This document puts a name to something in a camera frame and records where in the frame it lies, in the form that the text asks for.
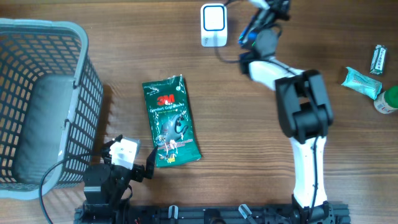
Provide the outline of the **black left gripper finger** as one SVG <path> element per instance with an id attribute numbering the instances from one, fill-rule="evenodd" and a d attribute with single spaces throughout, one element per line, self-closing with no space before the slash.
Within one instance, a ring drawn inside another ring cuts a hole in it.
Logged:
<path id="1" fill-rule="evenodd" d="M 119 136 L 115 137 L 114 139 L 103 144 L 103 147 L 101 148 L 101 157 L 103 159 L 110 159 L 111 158 L 111 146 L 116 142 L 121 142 L 122 138 L 123 138 L 123 135 L 120 134 Z"/>
<path id="2" fill-rule="evenodd" d="M 155 159 L 157 154 L 158 147 L 156 146 L 152 152 L 149 154 L 146 160 L 146 168 L 145 168 L 145 178 L 152 179 L 154 176 L 155 170 Z"/>

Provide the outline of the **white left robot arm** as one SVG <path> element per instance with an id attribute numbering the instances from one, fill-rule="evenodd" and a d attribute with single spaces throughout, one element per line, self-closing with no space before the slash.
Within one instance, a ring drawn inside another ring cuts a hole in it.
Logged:
<path id="1" fill-rule="evenodd" d="M 119 135 L 103 144 L 103 162 L 89 166 L 83 174 L 83 205 L 75 210 L 74 223 L 130 223 L 130 198 L 123 198 L 130 181 L 142 182 L 154 176 L 158 147 L 146 159 L 145 165 L 135 164 L 141 142 Z"/>

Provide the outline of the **light green wipes pack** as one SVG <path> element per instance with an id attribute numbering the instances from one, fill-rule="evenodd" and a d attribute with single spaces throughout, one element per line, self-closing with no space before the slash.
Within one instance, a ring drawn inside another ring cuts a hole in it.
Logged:
<path id="1" fill-rule="evenodd" d="M 382 90 L 382 83 L 359 73 L 351 67 L 346 67 L 346 69 L 348 73 L 341 85 L 375 100 Z"/>

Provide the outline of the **green 3M gloves packet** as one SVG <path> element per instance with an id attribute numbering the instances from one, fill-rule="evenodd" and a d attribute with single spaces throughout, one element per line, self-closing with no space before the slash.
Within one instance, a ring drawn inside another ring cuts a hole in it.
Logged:
<path id="1" fill-rule="evenodd" d="M 142 84 L 157 167 L 201 159 L 182 75 Z"/>

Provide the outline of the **green white gum pack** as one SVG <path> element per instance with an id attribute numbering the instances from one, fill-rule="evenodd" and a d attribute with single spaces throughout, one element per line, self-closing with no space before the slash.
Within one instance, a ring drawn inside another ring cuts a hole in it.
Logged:
<path id="1" fill-rule="evenodd" d="M 370 73 L 381 75 L 384 71 L 387 48 L 384 45 L 376 45 L 373 53 Z"/>

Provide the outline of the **green lid jar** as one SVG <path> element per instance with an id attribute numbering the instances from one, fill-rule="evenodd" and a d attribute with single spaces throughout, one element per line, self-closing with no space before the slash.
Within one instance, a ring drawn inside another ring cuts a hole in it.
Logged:
<path id="1" fill-rule="evenodd" d="M 397 91 L 398 86 L 396 85 L 381 93 L 374 101 L 375 109 L 382 114 L 390 114 L 397 111 Z"/>

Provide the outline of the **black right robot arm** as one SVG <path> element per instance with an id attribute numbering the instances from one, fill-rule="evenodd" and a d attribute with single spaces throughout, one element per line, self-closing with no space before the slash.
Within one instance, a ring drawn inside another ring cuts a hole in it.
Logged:
<path id="1" fill-rule="evenodd" d="M 292 68 L 275 57 L 289 1 L 252 1 L 258 10 L 238 39 L 247 51 L 241 72 L 274 91 L 282 132 L 294 154 L 291 223 L 324 223 L 333 217 L 323 183 L 323 151 L 333 112 L 321 73 Z"/>

